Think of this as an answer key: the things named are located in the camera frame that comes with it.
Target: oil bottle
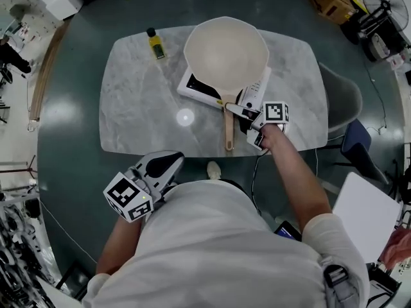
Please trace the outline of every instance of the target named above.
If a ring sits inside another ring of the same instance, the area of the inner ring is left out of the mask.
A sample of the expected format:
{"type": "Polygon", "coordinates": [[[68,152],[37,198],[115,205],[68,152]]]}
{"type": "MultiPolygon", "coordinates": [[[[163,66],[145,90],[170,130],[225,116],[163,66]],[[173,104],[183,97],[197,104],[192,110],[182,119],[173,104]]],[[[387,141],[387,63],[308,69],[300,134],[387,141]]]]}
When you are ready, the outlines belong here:
{"type": "Polygon", "coordinates": [[[155,34],[155,29],[148,28],[146,32],[148,35],[148,43],[152,48],[156,59],[164,58],[166,54],[164,53],[164,48],[162,47],[160,37],[157,34],[155,34]]]}

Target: white frying pan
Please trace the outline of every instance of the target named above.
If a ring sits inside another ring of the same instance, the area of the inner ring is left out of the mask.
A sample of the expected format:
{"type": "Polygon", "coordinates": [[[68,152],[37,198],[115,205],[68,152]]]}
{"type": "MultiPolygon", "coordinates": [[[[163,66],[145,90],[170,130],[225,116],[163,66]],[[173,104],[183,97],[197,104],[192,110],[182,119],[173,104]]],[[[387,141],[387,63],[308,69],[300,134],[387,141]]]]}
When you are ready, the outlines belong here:
{"type": "MultiPolygon", "coordinates": [[[[214,88],[223,105],[261,79],[268,48],[258,30],[231,17],[199,24],[187,39],[184,55],[195,78],[214,88]]],[[[224,107],[225,149],[234,148],[234,118],[224,107]]]]}

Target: white sneaker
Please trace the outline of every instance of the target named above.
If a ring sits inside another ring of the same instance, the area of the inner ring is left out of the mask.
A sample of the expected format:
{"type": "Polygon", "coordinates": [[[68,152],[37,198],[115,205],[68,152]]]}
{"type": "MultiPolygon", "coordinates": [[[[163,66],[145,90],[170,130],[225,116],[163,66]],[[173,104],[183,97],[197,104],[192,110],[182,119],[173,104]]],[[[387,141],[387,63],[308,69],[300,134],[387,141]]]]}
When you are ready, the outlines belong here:
{"type": "Polygon", "coordinates": [[[207,174],[208,174],[208,179],[210,180],[221,179],[221,169],[215,161],[208,162],[207,174]]]}

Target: white shirt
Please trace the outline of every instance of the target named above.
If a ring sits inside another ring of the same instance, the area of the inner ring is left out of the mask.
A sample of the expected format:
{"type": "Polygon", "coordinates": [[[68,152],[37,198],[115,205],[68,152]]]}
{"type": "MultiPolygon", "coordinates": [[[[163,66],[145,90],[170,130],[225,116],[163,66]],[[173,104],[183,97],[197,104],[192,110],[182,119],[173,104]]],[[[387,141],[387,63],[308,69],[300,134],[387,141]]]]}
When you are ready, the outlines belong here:
{"type": "Polygon", "coordinates": [[[182,184],[166,199],[136,254],[89,282],[85,308],[326,307],[322,255],[357,278],[365,307],[365,263],[337,216],[313,218],[301,243],[272,233],[247,195],[225,182],[182,184]]]}

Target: blue chair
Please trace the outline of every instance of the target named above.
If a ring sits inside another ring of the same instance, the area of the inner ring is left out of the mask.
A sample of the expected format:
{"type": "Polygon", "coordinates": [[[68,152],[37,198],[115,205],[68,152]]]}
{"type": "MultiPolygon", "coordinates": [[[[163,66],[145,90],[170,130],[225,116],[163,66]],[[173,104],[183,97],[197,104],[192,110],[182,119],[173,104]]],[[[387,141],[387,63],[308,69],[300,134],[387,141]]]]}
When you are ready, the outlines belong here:
{"type": "Polygon", "coordinates": [[[325,146],[322,149],[340,148],[341,154],[350,163],[336,162],[336,166],[353,166],[362,176],[376,180],[388,185],[389,181],[384,173],[372,161],[368,151],[371,146],[371,136],[359,120],[351,122],[345,131],[344,140],[341,145],[325,146]]]}

